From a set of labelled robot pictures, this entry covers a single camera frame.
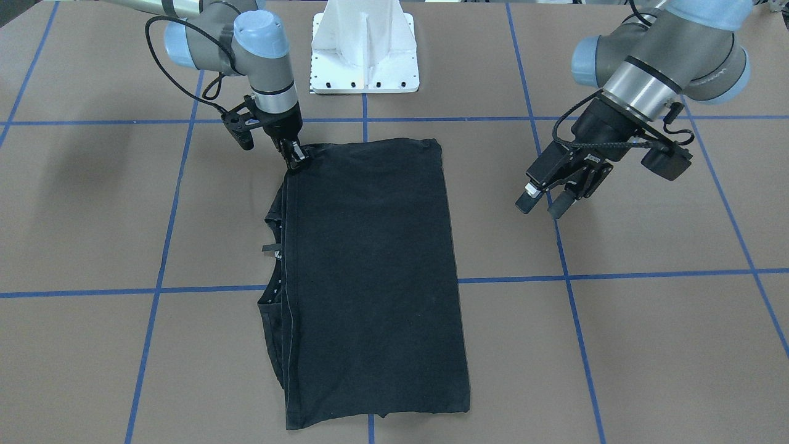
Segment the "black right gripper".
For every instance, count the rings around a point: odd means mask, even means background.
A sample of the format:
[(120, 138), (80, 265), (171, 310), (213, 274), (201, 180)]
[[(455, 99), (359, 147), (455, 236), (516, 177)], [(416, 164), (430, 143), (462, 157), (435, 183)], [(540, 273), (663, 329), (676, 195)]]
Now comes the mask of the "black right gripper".
[(299, 134), (303, 127), (300, 104), (293, 106), (281, 113), (263, 110), (263, 129), (277, 149), (284, 147), (285, 165), (289, 171), (298, 171), (310, 161), (310, 154), (300, 143)]

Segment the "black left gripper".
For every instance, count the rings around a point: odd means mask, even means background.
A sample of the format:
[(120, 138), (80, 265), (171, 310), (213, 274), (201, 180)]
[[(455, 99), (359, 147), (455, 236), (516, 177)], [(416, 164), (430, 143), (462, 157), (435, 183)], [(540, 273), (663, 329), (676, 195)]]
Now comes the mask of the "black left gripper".
[[(575, 135), (574, 142), (609, 144), (628, 142), (640, 129), (640, 122), (619, 107), (603, 99), (592, 99), (570, 131)], [(550, 216), (560, 219), (577, 200), (591, 197), (613, 170), (612, 164), (622, 160), (628, 151), (628, 148), (582, 148), (580, 151), (563, 144), (549, 144), (527, 168), (529, 181), (515, 205), (528, 214), (544, 194), (564, 185), (560, 196), (549, 205)], [(592, 159), (584, 162), (589, 154)]]

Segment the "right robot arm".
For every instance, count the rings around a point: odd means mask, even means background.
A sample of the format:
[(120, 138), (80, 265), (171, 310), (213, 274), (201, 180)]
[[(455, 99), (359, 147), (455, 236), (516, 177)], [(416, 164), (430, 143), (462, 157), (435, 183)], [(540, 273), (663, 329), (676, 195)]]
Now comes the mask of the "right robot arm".
[(146, 28), (165, 22), (164, 46), (177, 65), (217, 73), (212, 87), (228, 76), (244, 76), (251, 93), (225, 109), (204, 90), (200, 103), (214, 107), (242, 149), (254, 146), (251, 132), (262, 128), (287, 164), (296, 171), (310, 155), (301, 146), (303, 126), (290, 61), (290, 43), (280, 17), (263, 1), (121, 1), (150, 12)]

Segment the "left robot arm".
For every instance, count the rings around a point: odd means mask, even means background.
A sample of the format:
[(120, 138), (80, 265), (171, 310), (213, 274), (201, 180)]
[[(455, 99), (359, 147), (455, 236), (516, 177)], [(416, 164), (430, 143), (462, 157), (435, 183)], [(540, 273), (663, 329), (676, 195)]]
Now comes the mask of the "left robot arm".
[(527, 169), (516, 202), (529, 213), (551, 189), (563, 191), (549, 205), (557, 219), (588, 199), (629, 150), (645, 149), (642, 165), (676, 180), (692, 163), (693, 131), (677, 141), (671, 123), (683, 110), (681, 96), (721, 104), (747, 86), (750, 58), (737, 37), (752, 1), (648, 1), (609, 35), (581, 40), (571, 71), (575, 82), (595, 88), (574, 105), (579, 112), (570, 139), (552, 128), (552, 140)]

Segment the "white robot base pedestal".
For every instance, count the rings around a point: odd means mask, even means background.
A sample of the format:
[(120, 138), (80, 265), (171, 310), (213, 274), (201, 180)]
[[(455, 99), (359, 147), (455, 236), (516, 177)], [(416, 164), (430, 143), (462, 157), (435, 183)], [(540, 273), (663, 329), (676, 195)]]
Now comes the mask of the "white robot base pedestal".
[(313, 94), (420, 88), (414, 17), (398, 1), (329, 1), (312, 19)]

